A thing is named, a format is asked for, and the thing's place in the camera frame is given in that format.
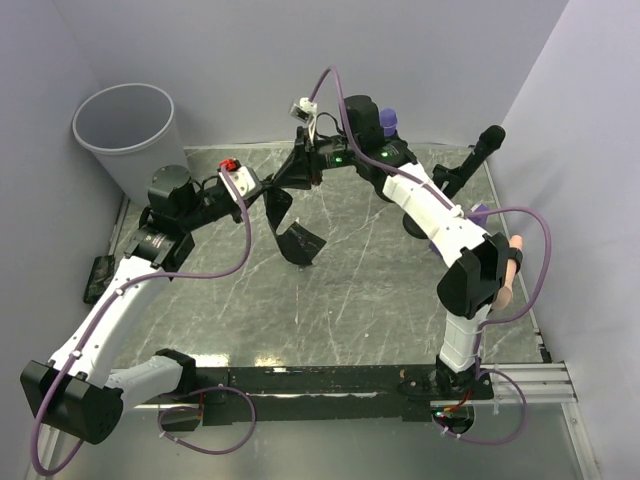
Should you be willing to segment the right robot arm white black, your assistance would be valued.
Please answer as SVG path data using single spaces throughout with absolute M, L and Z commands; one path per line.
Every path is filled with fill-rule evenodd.
M 452 198 L 500 147 L 504 130 L 485 131 L 461 167 L 427 173 L 400 138 L 394 111 L 379 109 L 367 95 L 345 99 L 332 136 L 318 133 L 322 113 L 312 99 L 294 102 L 290 114 L 302 124 L 284 164 L 268 180 L 264 203 L 270 227 L 277 229 L 291 207 L 292 190 L 318 186 L 325 171 L 341 167 L 354 168 L 378 197 L 401 208 L 407 233 L 428 240 L 447 267 L 436 288 L 446 311 L 436 384 L 448 398 L 462 396 L 479 378 L 479 327 L 497 305 L 520 253 L 504 235 L 489 234 L 467 218 Z

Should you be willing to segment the black trash bag roll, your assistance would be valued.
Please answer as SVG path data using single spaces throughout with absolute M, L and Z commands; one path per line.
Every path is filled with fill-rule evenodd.
M 268 185 L 263 192 L 266 218 L 281 255 L 289 263 L 306 267 L 326 245 L 326 241 L 294 221 L 283 233 L 277 230 L 293 204 L 293 197 L 281 188 Z

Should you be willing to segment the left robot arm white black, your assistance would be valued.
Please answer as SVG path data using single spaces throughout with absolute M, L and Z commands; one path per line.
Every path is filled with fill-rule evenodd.
M 195 246 L 193 231 L 225 216 L 246 221 L 260 192 L 255 172 L 234 159 L 222 162 L 211 187 L 178 165 L 153 174 L 149 204 L 107 289 L 46 363 L 31 361 L 20 375 L 37 425 L 96 445 L 132 408 L 157 396 L 176 402 L 194 396 L 196 362 L 186 354 L 162 349 L 120 372 L 114 361 L 146 308 L 172 279 L 183 277 L 180 269 Z

